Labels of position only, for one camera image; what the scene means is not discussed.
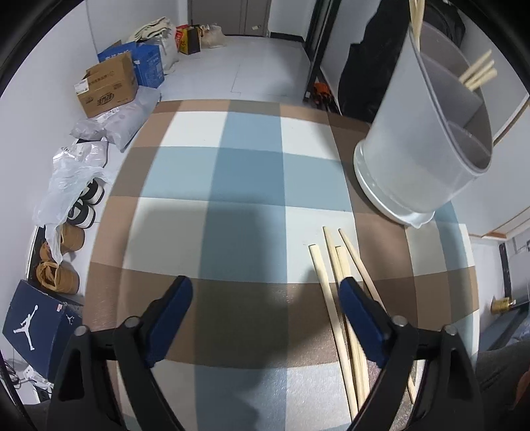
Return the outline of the checkered blue brown mat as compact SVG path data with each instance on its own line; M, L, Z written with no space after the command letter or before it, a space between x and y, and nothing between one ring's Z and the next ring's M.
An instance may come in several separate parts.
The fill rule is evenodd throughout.
M381 215L352 167L363 122L270 102L160 104L102 212L83 320L114 328L179 275L193 298L154 376L188 430L332 430L350 421L309 248L349 238L386 309L479 345L466 227L451 205L420 229Z

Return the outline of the beige plastic bag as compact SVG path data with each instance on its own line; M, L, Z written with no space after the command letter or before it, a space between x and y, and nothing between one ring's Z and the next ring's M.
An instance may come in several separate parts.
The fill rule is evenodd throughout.
M216 24L205 24L200 27L201 48L221 48L226 45L226 36Z

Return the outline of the blue jordan shoe box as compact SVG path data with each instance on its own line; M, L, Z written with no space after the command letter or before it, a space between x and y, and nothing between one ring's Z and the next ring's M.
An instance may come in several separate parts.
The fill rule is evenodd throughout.
M3 335L20 356L53 383L68 340L82 318L66 302L22 280L9 305Z

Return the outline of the cream tote bag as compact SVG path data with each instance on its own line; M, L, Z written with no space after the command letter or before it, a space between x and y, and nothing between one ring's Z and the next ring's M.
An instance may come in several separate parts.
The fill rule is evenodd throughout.
M169 18L163 16L138 28L130 35L128 42L157 45L161 54L164 75L170 75L179 61L175 36L175 25Z

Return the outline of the red yellow bag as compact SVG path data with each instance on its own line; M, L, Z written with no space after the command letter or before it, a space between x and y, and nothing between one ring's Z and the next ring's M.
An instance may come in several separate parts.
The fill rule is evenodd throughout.
M180 53L192 55L201 51L201 30L197 26L181 25L176 28L175 41Z

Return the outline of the grey door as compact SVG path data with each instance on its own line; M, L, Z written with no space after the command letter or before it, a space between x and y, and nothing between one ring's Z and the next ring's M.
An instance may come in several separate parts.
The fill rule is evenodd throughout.
M215 24L227 36L266 37L270 0L191 0L191 24Z

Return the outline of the clear plastic bag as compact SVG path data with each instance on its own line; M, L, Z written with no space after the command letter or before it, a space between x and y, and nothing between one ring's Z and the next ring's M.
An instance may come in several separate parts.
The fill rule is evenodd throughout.
M116 180L117 171L106 168L108 146L106 140L77 142L60 148L53 156L48 190L35 207L32 219L36 226L45 229L52 258L58 264L63 261L62 225L84 188L93 179L109 184Z

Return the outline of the grey plastic mailer bag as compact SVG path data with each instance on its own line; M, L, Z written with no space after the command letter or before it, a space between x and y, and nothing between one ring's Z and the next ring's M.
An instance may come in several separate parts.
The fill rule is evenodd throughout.
M140 86L131 102L96 117L78 120L71 135L86 141L105 139L123 153L160 100L161 92L158 89Z

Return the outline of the brown slipper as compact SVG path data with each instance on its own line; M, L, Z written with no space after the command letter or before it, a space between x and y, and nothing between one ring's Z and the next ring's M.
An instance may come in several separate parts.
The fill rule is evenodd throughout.
M39 283L49 291L59 294L77 294L79 275L74 269L53 261L42 261L36 268Z
M84 230L70 223L58 227L59 246L62 254L79 251L85 239Z

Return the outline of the black white sneaker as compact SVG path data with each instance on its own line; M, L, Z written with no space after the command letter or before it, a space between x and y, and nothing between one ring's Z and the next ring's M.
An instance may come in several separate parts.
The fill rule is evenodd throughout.
M67 215L67 223L81 229L90 228L94 223L94 220L94 209L82 199L78 199L77 202L74 203Z
M80 199L83 202L91 206L98 205L104 196L104 188L101 186L97 180L92 180L84 188L83 192L80 195Z

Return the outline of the blue cardboard box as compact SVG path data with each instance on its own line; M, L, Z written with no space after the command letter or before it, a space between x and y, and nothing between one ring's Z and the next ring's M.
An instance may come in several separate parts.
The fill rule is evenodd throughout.
M138 84L158 88L164 81L164 69L158 45L128 42L109 47L98 54L103 62L111 57L129 52Z

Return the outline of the black coat rack pole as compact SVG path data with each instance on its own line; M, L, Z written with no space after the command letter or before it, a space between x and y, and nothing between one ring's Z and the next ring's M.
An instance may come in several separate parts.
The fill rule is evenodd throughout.
M310 61L304 91L304 100L309 100L313 85L323 77L321 64L340 9L341 0L316 0L310 21L304 51Z

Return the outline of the black hanging backpack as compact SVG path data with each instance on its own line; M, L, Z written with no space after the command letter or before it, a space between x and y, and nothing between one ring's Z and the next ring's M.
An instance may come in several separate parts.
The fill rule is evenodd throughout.
M382 1L364 38L350 45L338 87L341 114L372 123L401 54L410 25L407 1Z

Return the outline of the white utensil holder cup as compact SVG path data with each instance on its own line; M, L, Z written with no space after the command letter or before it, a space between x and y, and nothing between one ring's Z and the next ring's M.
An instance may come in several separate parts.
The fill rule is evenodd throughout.
M419 228L491 165L493 144L480 91L459 77L463 53L429 23L407 33L374 122L353 155L369 200L397 223Z

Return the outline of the brown cardboard box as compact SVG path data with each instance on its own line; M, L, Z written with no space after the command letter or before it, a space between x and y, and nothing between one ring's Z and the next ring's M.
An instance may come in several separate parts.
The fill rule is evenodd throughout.
M74 86L87 118L93 118L135 99L138 83L129 52L86 70Z

